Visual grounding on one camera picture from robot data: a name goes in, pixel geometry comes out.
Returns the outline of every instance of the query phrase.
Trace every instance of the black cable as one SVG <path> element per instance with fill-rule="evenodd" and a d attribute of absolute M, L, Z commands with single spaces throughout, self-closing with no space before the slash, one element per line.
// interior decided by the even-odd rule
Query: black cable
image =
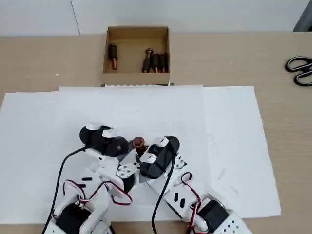
<path fill-rule="evenodd" d="M 166 183 L 165 183 L 165 185 L 164 185 L 164 187 L 163 187 L 163 189 L 162 189 L 162 191 L 161 191 L 161 193 L 160 193 L 160 195 L 159 195 L 158 201 L 157 201 L 157 203 L 156 203 L 156 205 L 155 205 L 155 208 L 154 208 L 154 211 L 153 211 L 153 215 L 152 215 L 152 228 L 153 228 L 154 234 L 157 234 L 157 231 L 156 231 L 156 228 L 155 228 L 155 215 L 156 215 L 158 206 L 159 206 L 159 204 L 160 204 L 160 202 L 161 202 L 161 200 L 162 200 L 162 197 L 164 196 L 164 193 L 165 193 L 165 191 L 166 191 L 166 189 L 167 189 L 167 186 L 168 186 L 168 183 L 169 183 L 169 181 L 170 181 L 172 172 L 173 172 L 173 170 L 174 170 L 174 168 L 175 168 L 176 154 L 174 153 L 174 150 L 173 150 L 172 145 L 170 145 L 170 146 L 171 146 L 171 148 L 172 148 L 172 163 L 171 163 L 171 168 L 170 168 L 170 171 L 169 171 L 169 173 L 168 173 L 168 178 L 167 178 L 167 180 L 166 180 Z"/>
<path fill-rule="evenodd" d="M 45 232 L 45 230 L 47 229 L 47 227 L 48 227 L 48 225 L 49 225 L 49 222 L 50 222 L 50 220 L 51 220 L 52 213 L 53 213 L 53 210 L 54 210 L 55 201 L 56 201 L 57 195 L 58 195 L 60 176 L 61 176 L 61 174 L 62 174 L 62 171 L 63 171 L 63 167 L 64 167 L 65 162 L 67 161 L 67 159 L 68 159 L 70 156 L 73 156 L 73 155 L 75 155 L 75 154 L 77 154 L 77 153 L 79 153 L 79 152 L 81 152 L 81 151 L 84 151 L 84 150 L 86 150 L 86 149 L 88 149 L 88 148 L 89 148 L 89 147 L 82 147 L 82 148 L 80 148 L 80 149 L 78 149 L 78 150 L 76 150 L 76 151 L 73 151 L 72 153 L 70 153 L 69 155 L 67 155 L 67 156 L 64 158 L 64 160 L 63 160 L 63 162 L 62 162 L 62 164 L 61 164 L 61 166 L 60 166 L 60 169 L 59 169 L 58 179 L 57 179 L 57 185 L 56 185 L 55 192 L 54 192 L 54 198 L 53 198 L 51 210 L 50 210 L 48 219 L 47 219 L 47 221 L 46 221 L 46 223 L 45 223 L 45 225 L 44 225 L 44 228 L 43 228 L 41 234 L 44 234 L 44 232 Z"/>

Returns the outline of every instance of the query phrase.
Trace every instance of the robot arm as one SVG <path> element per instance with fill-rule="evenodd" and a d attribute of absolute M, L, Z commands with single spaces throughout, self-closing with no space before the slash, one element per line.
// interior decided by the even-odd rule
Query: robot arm
<path fill-rule="evenodd" d="M 115 197 L 127 198 L 123 205 L 130 205 L 128 192 L 139 183 L 147 183 L 155 193 L 163 195 L 160 199 L 189 223 L 189 232 L 250 234 L 243 220 L 226 210 L 212 190 L 206 191 L 200 178 L 192 176 L 191 168 L 178 153 L 180 143 L 175 136 L 160 137 L 145 146 L 140 137 L 128 142 L 110 127 L 88 125 L 82 128 L 80 139 L 90 147 L 85 152 L 98 162 L 79 178 L 65 181 L 64 198 L 54 209 L 46 234 L 114 233 L 106 217 L 109 199 L 120 204 Z M 136 160 L 121 164 L 133 149 Z"/>

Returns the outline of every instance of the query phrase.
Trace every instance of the red and white wire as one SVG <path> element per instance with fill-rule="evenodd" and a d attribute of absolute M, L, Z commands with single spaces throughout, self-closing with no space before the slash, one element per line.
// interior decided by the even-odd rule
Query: red and white wire
<path fill-rule="evenodd" d="M 185 172 L 182 176 L 181 176 L 181 181 L 184 185 L 188 186 L 190 188 L 190 190 L 195 194 L 196 198 L 197 198 L 197 202 L 195 203 L 194 207 L 193 207 L 193 211 L 192 211 L 192 216 L 191 216 L 191 220 L 189 223 L 189 230 L 192 230 L 194 234 L 207 234 L 209 229 L 205 232 L 196 232 L 194 227 L 194 219 L 195 219 L 195 215 L 198 213 L 199 208 L 201 206 L 201 198 L 199 196 L 199 194 L 187 183 L 187 181 L 183 180 L 183 177 L 185 175 L 190 175 L 189 180 L 190 181 L 192 179 L 192 173 L 191 172 Z"/>
<path fill-rule="evenodd" d="M 131 203 L 132 203 L 132 201 L 133 201 L 132 198 L 131 198 L 131 196 L 130 196 L 127 192 L 125 192 L 123 189 L 121 189 L 118 185 L 116 185 L 116 184 L 115 184 L 114 182 L 112 182 L 112 181 L 105 181 L 105 182 L 102 182 L 102 183 L 96 188 L 96 190 L 92 193 L 92 195 L 91 195 L 88 199 L 86 199 L 86 195 L 85 195 L 84 190 L 83 190 L 77 183 L 75 183 L 75 182 L 72 181 L 72 180 L 66 180 L 66 181 L 63 183 L 63 194 L 64 194 L 64 195 L 65 195 L 65 183 L 66 183 L 66 182 L 71 183 L 75 188 L 79 189 L 79 190 L 82 192 L 83 197 L 79 196 L 79 200 L 80 200 L 80 202 L 83 203 L 83 204 L 85 204 L 85 203 L 91 201 L 92 198 L 94 198 L 94 197 L 96 196 L 96 194 L 98 193 L 99 189 L 100 189 L 103 185 L 105 185 L 105 184 L 111 184 L 111 185 L 113 185 L 118 191 L 120 191 L 122 194 L 124 194 L 124 195 L 129 199 L 129 201 L 130 201 L 130 202 L 128 202 L 128 203 L 117 202 L 117 201 L 115 201 L 114 196 L 111 195 L 112 201 L 113 201 L 115 204 L 121 205 L 121 206 L 129 206 L 129 205 L 131 205 Z"/>

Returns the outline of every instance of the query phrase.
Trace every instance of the wire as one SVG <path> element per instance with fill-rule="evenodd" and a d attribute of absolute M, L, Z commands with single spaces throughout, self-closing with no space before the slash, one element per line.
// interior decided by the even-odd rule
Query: wire
<path fill-rule="evenodd" d="M 111 198 L 112 198 L 112 200 L 113 200 L 113 202 L 115 203 L 115 204 L 117 204 L 117 205 L 121 205 L 121 206 L 129 206 L 129 205 L 131 205 L 131 203 L 132 203 L 132 197 L 129 195 L 129 194 L 127 194 L 122 188 L 120 188 L 118 185 L 116 185 L 114 182 L 112 182 L 112 181 L 104 181 L 104 182 L 102 182 L 98 187 L 97 187 L 97 189 L 92 193 L 92 195 L 90 196 L 90 198 L 89 199 L 80 199 L 80 202 L 81 203 L 87 203 L 88 201 L 90 201 L 96 194 L 97 194 L 97 192 L 99 191 L 99 189 L 103 186 L 103 185 L 105 185 L 105 184 L 112 184 L 117 190 L 119 190 L 122 194 L 124 194 L 126 197 L 128 197 L 128 199 L 130 200 L 130 202 L 128 202 L 128 203 L 122 203 L 122 202 L 117 202 L 117 201 L 115 201 L 114 200 L 114 196 L 113 195 L 111 195 Z"/>
<path fill-rule="evenodd" d="M 175 168 L 176 154 L 175 154 L 174 151 L 173 151 L 172 145 L 171 145 L 171 144 L 169 144 L 169 145 L 171 146 L 171 150 L 172 150 L 171 168 L 170 168 L 170 171 L 169 171 L 169 173 L 168 173 L 168 177 L 167 177 L 167 180 L 166 180 L 166 182 L 165 182 L 165 185 L 164 185 L 164 187 L 163 187 L 163 189 L 162 189 L 162 191 L 161 191 L 161 193 L 160 193 L 160 195 L 159 195 L 158 201 L 157 201 L 157 203 L 156 203 L 156 205 L 155 205 L 155 208 L 154 208 L 154 211 L 153 211 L 153 215 L 152 215 L 152 228 L 153 228 L 154 234 L 157 234 L 157 231 L 156 231 L 156 228 L 155 228 L 155 215 L 156 215 L 158 206 L 159 206 L 159 204 L 160 204 L 160 202 L 161 202 L 161 200 L 162 200 L 162 197 L 164 196 L 164 193 L 165 193 L 165 191 L 166 191 L 166 189 L 167 189 L 167 186 L 168 186 L 168 184 L 169 184 L 169 180 L 170 180 L 170 178 L 171 178 L 172 172 L 173 172 L 173 170 L 174 170 L 174 168 Z"/>
<path fill-rule="evenodd" d="M 200 198 L 199 194 L 198 194 L 185 180 L 183 180 L 183 177 L 184 177 L 185 175 L 187 175 L 187 174 L 190 175 L 188 181 L 190 181 L 190 180 L 192 179 L 192 173 L 191 173 L 191 172 L 186 172 L 186 173 L 184 173 L 184 174 L 181 176 L 181 181 L 182 181 L 182 183 L 183 183 L 184 185 L 188 186 L 188 187 L 190 188 L 190 190 L 193 192 L 193 194 L 195 194 L 195 196 L 197 197 L 197 200 L 198 200 L 198 202 L 199 202 L 199 206 L 198 206 L 198 209 L 199 209 L 200 206 L 201 206 L 201 198 Z"/>
<path fill-rule="evenodd" d="M 73 184 L 74 187 L 76 187 L 77 189 L 79 189 L 82 192 L 83 197 L 79 196 L 79 198 L 86 199 L 86 194 L 84 193 L 84 190 L 76 182 L 74 182 L 70 179 L 65 180 L 63 183 L 63 195 L 64 196 L 65 196 L 65 184 L 66 184 L 66 182 L 70 182 L 71 184 Z"/>
<path fill-rule="evenodd" d="M 67 156 L 64 158 L 64 160 L 63 160 L 63 162 L 62 162 L 62 164 L 61 164 L 61 166 L 60 166 L 59 172 L 58 172 L 57 185 L 56 185 L 56 187 L 55 187 L 55 192 L 54 192 L 54 197 L 53 197 L 53 202 L 52 202 L 51 210 L 50 210 L 48 219 L 47 219 L 47 221 L 46 221 L 46 223 L 45 223 L 45 225 L 44 225 L 44 228 L 43 228 L 41 234 L 44 234 L 44 232 L 45 232 L 45 230 L 47 229 L 47 227 L 48 227 L 48 225 L 49 225 L 49 222 L 50 222 L 50 220 L 51 220 L 51 217 L 52 217 L 52 214 L 53 214 L 53 210 L 54 210 L 54 206 L 55 206 L 55 201 L 56 201 L 57 195 L 58 195 L 60 176 L 61 176 L 61 174 L 62 174 L 62 171 L 63 171 L 63 167 L 64 167 L 65 162 L 67 161 L 67 159 L 68 159 L 70 156 L 73 156 L 73 155 L 75 155 L 75 154 L 77 154 L 77 153 L 79 153 L 79 152 L 81 152 L 81 151 L 84 151 L 84 150 L 86 150 L 86 149 L 88 149 L 88 148 L 89 148 L 89 147 L 87 147 L 87 146 L 82 147 L 82 148 L 80 148 L 80 149 L 78 149 L 78 150 L 76 150 L 76 151 L 71 152 L 69 155 L 67 155 Z"/>
<path fill-rule="evenodd" d="M 195 194 L 195 196 L 197 198 L 197 202 L 195 203 L 195 206 L 193 207 L 191 221 L 190 221 L 189 226 L 188 226 L 188 233 L 190 233 L 190 231 L 193 231 L 194 234 L 206 234 L 206 233 L 208 233 L 209 229 L 205 232 L 196 232 L 194 229 L 194 226 L 195 226 L 194 225 L 194 219 L 195 219 L 195 215 L 198 213 L 198 210 L 201 206 L 201 198 L 200 198 L 199 194 L 187 183 L 187 181 L 183 180 L 183 177 L 185 175 L 190 175 L 189 180 L 188 180 L 188 181 L 190 181 L 192 179 L 192 173 L 191 172 L 185 172 L 181 176 L 181 181 L 184 185 L 186 185 L 190 188 L 190 190 Z"/>
<path fill-rule="evenodd" d="M 77 15 L 76 15 L 76 12 L 74 10 L 73 0 L 70 0 L 70 5 L 71 5 L 73 13 L 74 13 L 75 23 L 76 23 L 76 27 L 78 29 L 79 36 L 81 36 L 81 31 L 80 31 L 78 20 L 77 20 Z"/>

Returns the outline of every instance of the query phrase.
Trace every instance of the small object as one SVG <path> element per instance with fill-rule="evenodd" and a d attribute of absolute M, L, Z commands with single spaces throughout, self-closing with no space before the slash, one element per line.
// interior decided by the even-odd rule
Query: small object
<path fill-rule="evenodd" d="M 154 52 L 152 54 L 152 67 L 153 67 L 155 73 L 158 73 L 158 66 L 159 66 L 158 54 L 156 52 Z"/>
<path fill-rule="evenodd" d="M 306 64 L 297 66 L 297 67 L 290 67 L 290 64 L 294 61 L 303 61 Z M 312 82 L 302 82 L 300 81 L 301 78 L 303 77 L 307 77 L 309 75 L 312 75 L 312 58 L 309 57 L 305 57 L 305 56 L 296 56 L 291 58 L 290 60 L 288 60 L 285 64 L 285 69 L 288 72 L 298 72 L 298 71 L 302 71 L 302 73 L 296 75 L 294 77 L 294 82 L 297 85 L 300 86 L 312 86 Z"/>
<path fill-rule="evenodd" d="M 117 70 L 117 46 L 113 43 L 108 46 L 108 57 L 113 62 L 113 69 Z"/>
<path fill-rule="evenodd" d="M 153 50 L 151 48 L 148 48 L 145 53 L 146 57 L 143 62 L 142 72 L 149 73 L 151 69 L 151 55 L 153 54 Z"/>
<path fill-rule="evenodd" d="M 164 53 L 160 53 L 158 55 L 158 61 L 159 61 L 159 71 L 160 72 L 166 72 L 165 67 L 166 67 L 166 58 Z"/>

